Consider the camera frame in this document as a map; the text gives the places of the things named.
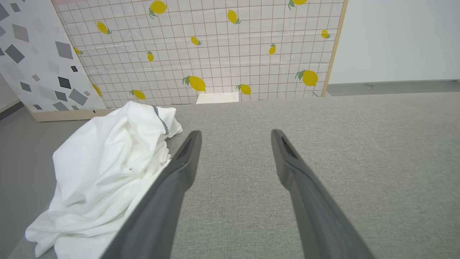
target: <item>baseboard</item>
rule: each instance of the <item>baseboard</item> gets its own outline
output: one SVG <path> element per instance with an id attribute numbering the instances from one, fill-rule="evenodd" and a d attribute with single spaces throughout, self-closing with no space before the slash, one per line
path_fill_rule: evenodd
<path id="1" fill-rule="evenodd" d="M 17 99 L 7 104 L 5 107 L 0 108 L 0 120 L 5 119 L 22 107 L 24 107 L 24 104 Z"/>
<path id="2" fill-rule="evenodd" d="M 65 121 L 65 120 L 89 120 L 94 117 L 105 116 L 113 110 L 76 110 L 62 112 L 30 112 L 37 122 Z"/>

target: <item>grid pattern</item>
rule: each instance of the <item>grid pattern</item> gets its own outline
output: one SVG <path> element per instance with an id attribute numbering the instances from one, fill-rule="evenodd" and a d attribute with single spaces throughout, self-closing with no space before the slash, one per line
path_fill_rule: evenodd
<path id="1" fill-rule="evenodd" d="M 251 95 L 240 92 L 240 101 L 321 96 L 343 0 L 309 0 L 291 10 L 289 0 L 164 0 L 167 10 L 155 19 L 148 14 L 152 2 L 89 0 L 56 6 L 108 108 L 129 100 L 195 103 L 200 92 L 182 83 L 189 75 L 203 79 L 206 93 L 237 92 L 237 85 L 249 85 Z M 240 24 L 228 20 L 229 9 Z M 98 21 L 112 33 L 101 33 Z M 321 36 L 323 29 L 330 38 Z M 202 44 L 194 45 L 191 36 Z M 148 61 L 147 51 L 154 61 Z M 302 70 L 317 73 L 315 87 L 295 78 Z M 146 100 L 130 95 L 133 89 Z"/>

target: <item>gray diamond shape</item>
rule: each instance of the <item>gray diamond shape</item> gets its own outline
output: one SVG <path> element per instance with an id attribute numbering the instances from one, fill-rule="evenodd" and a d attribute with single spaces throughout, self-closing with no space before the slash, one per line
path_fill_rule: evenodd
<path id="1" fill-rule="evenodd" d="M 29 42 L 27 28 L 24 28 L 23 26 L 19 26 L 16 24 L 11 24 L 11 26 L 13 27 L 13 33 L 16 39 Z"/>
<path id="2" fill-rule="evenodd" d="M 61 93 L 58 91 L 54 91 L 54 93 L 56 94 L 56 98 L 58 98 L 59 100 L 67 101 L 67 97 L 65 96 L 65 93 Z"/>
<path id="3" fill-rule="evenodd" d="M 19 6 L 17 6 L 17 3 L 12 3 L 11 8 L 13 8 L 14 12 L 20 12 L 21 9 L 19 9 Z"/>
<path id="4" fill-rule="evenodd" d="M 21 72 L 21 69 L 14 62 L 9 62 L 1 66 L 14 80 L 19 81 L 26 78 L 26 76 Z"/>
<path id="5" fill-rule="evenodd" d="M 60 57 L 67 58 L 67 59 L 74 59 L 74 57 L 72 56 L 72 49 L 70 47 L 70 44 L 59 42 L 59 41 L 55 41 L 55 43 L 56 43 L 56 49 L 58 49 L 57 52 Z"/>
<path id="6" fill-rule="evenodd" d="M 6 31 L 0 26 L 0 36 L 4 35 Z"/>
<path id="7" fill-rule="evenodd" d="M 45 26 L 38 18 L 35 19 L 32 24 L 33 24 L 34 29 L 38 31 L 38 33 L 42 33 L 46 30 Z"/>
<path id="8" fill-rule="evenodd" d="M 23 90 L 32 92 L 32 90 L 30 90 L 30 85 L 28 85 L 28 84 L 26 84 L 26 83 L 23 83 L 23 82 L 20 82 L 20 83 L 21 83 L 21 88 L 22 88 Z"/>
<path id="9" fill-rule="evenodd" d="M 10 14 L 5 10 L 3 5 L 0 4 L 0 21 L 10 16 Z"/>
<path id="10" fill-rule="evenodd" d="M 59 75 L 59 66 L 56 63 L 48 61 L 48 70 Z"/>
<path id="11" fill-rule="evenodd" d="M 55 103 L 53 106 L 60 112 L 69 110 L 62 102 Z"/>
<path id="12" fill-rule="evenodd" d="M 16 62 L 16 64 L 19 64 L 19 62 L 21 62 L 24 58 L 24 55 L 14 45 L 10 45 L 5 52 L 11 59 L 14 60 L 14 62 Z"/>
<path id="13" fill-rule="evenodd" d="M 72 88 L 70 87 L 70 82 L 69 82 L 69 80 L 68 80 L 67 78 L 58 77 L 58 79 L 59 79 L 59 85 L 60 85 L 61 87 L 68 88 L 68 89 L 72 89 Z"/>
<path id="14" fill-rule="evenodd" d="M 56 95 L 51 89 L 45 88 L 41 85 L 38 86 L 38 91 L 40 92 L 40 95 L 43 98 L 49 99 L 49 100 L 56 100 Z"/>
<path id="15" fill-rule="evenodd" d="M 83 106 L 88 99 L 88 97 L 82 95 L 79 91 L 72 89 L 72 92 L 69 94 L 69 98 L 74 100 L 79 105 Z"/>

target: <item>lemon leaf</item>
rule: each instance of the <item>lemon leaf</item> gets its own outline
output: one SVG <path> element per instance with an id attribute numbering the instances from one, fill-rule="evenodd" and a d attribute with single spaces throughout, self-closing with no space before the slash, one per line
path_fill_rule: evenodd
<path id="1" fill-rule="evenodd" d="M 291 6 L 295 8 L 294 1 L 292 0 L 289 0 L 289 4 L 287 5 L 288 5 L 287 7 L 289 8 L 289 10 L 291 10 Z"/>

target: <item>white wall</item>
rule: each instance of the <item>white wall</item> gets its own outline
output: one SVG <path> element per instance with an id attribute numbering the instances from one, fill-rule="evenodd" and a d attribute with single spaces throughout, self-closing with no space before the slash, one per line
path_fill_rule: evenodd
<path id="1" fill-rule="evenodd" d="M 0 74 L 0 111 L 2 111 L 8 104 L 17 101 L 18 99 L 17 95 Z"/>
<path id="2" fill-rule="evenodd" d="M 460 79 L 460 0 L 349 0 L 330 84 Z"/>

